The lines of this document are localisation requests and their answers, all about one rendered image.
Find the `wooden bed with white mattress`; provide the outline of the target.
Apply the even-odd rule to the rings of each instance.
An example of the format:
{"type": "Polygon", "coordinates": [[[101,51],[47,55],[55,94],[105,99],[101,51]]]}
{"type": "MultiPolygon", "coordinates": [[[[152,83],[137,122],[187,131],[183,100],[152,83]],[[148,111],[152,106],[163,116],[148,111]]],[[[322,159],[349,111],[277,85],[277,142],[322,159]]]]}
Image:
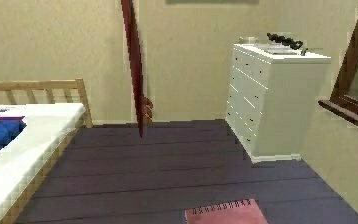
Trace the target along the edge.
{"type": "Polygon", "coordinates": [[[0,224],[14,224],[81,126],[92,126],[84,81],[0,82],[0,109],[26,127],[0,150],[0,224]]]}

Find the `black beaded object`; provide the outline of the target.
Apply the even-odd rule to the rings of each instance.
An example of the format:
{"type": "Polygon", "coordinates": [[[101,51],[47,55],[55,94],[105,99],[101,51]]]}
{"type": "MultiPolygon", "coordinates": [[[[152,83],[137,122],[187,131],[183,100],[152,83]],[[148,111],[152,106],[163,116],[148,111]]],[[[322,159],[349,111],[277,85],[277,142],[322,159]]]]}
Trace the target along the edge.
{"type": "Polygon", "coordinates": [[[300,40],[271,33],[268,33],[267,37],[272,41],[272,44],[268,46],[266,51],[271,54],[305,56],[307,53],[307,48],[302,48],[303,42],[300,40]]]}

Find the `dark red room door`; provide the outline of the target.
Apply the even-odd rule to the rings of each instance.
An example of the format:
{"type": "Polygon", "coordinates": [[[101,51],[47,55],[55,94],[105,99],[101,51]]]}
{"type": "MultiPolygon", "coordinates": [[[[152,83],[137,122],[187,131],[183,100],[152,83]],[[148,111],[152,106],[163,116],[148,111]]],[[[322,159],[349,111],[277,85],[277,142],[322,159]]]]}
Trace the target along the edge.
{"type": "Polygon", "coordinates": [[[143,137],[144,124],[152,125],[152,101],[144,95],[143,67],[141,46],[139,41],[136,14],[133,0],[120,0],[123,12],[124,29],[129,55],[134,105],[137,118],[139,136],[143,137]]]}

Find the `blue cloth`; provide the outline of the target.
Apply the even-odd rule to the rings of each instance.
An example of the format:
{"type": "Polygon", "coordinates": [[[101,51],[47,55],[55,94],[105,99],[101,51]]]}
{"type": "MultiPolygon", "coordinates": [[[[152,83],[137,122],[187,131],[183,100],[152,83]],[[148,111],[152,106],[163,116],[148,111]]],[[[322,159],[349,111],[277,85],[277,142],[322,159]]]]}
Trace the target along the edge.
{"type": "Polygon", "coordinates": [[[26,123],[19,118],[0,119],[0,150],[14,140],[26,127],[26,123]]]}

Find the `red spiral notepad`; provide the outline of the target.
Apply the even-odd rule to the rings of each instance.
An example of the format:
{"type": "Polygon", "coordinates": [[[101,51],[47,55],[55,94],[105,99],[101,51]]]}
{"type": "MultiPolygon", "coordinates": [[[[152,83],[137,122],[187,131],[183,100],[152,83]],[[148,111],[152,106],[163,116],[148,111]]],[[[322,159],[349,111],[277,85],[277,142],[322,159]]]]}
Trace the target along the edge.
{"type": "Polygon", "coordinates": [[[186,224],[268,224],[254,199],[241,199],[185,211],[186,224]]]}

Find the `white chest of drawers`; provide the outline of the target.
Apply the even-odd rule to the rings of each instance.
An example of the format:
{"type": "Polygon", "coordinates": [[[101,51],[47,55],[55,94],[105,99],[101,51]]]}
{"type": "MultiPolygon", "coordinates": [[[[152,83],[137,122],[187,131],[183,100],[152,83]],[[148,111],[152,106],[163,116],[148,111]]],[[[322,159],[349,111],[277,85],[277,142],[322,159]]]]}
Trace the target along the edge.
{"type": "Polygon", "coordinates": [[[252,162],[301,158],[330,61],[274,44],[233,46],[226,121],[252,162]]]}

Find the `brown framed window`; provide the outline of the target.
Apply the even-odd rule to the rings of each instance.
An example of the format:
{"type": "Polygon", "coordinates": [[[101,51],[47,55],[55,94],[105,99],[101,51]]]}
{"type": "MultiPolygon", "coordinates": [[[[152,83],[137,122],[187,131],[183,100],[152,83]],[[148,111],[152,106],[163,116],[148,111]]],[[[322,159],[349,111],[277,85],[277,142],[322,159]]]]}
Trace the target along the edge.
{"type": "Polygon", "coordinates": [[[328,100],[318,104],[331,113],[358,127],[358,99],[349,95],[358,71],[358,19],[352,32],[342,65],[328,100]]]}

